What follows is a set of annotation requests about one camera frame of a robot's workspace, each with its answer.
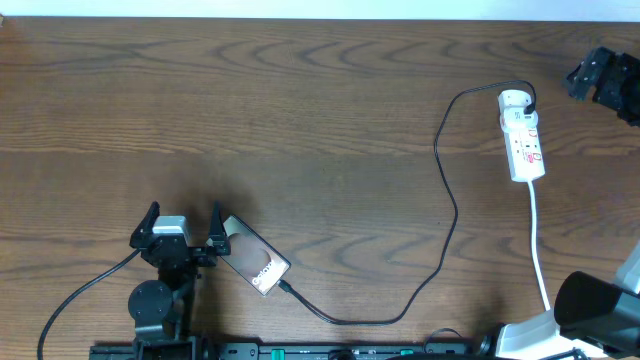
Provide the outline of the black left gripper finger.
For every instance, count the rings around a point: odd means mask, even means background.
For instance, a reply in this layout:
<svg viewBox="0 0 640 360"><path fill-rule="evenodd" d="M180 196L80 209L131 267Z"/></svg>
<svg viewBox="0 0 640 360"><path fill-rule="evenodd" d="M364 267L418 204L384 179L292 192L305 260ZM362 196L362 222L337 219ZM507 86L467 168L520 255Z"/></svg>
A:
<svg viewBox="0 0 640 360"><path fill-rule="evenodd" d="M154 242L153 226L159 216L160 205L154 201L130 236L129 245L131 248L148 248Z"/></svg>
<svg viewBox="0 0 640 360"><path fill-rule="evenodd" d="M218 202L215 202L213 206L206 245L212 247L217 256L228 256L231 254L231 245L224 228L221 206Z"/></svg>

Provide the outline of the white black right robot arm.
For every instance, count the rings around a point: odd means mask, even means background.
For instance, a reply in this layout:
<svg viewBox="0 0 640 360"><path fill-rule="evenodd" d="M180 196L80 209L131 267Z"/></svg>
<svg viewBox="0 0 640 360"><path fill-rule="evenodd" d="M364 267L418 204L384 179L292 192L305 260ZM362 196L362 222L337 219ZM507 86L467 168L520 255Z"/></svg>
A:
<svg viewBox="0 0 640 360"><path fill-rule="evenodd" d="M569 73L571 97L617 113L639 124L639 61L606 47L591 50ZM500 126L512 181L531 186L545 173L537 132L535 98L520 90L498 97ZM587 273L571 273L557 297L542 298L544 310L520 323L500 327L481 350L505 359L623 359L639 355L639 251L632 250L611 282Z"/></svg>

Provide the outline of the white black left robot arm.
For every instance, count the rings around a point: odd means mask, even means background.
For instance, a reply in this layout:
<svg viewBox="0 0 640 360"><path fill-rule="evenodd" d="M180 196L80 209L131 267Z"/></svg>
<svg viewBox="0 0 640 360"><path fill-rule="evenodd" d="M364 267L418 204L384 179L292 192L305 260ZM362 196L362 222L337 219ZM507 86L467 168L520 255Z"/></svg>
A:
<svg viewBox="0 0 640 360"><path fill-rule="evenodd" d="M128 300L135 322L133 357L136 359L205 360L217 357L216 348L191 333L192 311L199 270L214 267L231 253L219 204L213 207L209 243L191 246L183 216L162 216L153 202L133 231L129 245L157 269L158 278L139 284Z"/></svg>

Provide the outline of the Galaxy S25 Ultra smartphone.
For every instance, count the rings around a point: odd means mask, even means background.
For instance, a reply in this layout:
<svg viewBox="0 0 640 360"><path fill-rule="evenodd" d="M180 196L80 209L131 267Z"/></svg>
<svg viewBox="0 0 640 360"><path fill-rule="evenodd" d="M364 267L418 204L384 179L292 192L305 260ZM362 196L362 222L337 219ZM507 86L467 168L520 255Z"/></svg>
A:
<svg viewBox="0 0 640 360"><path fill-rule="evenodd" d="M262 296L274 289L291 263L235 215L223 223L231 252L222 259Z"/></svg>

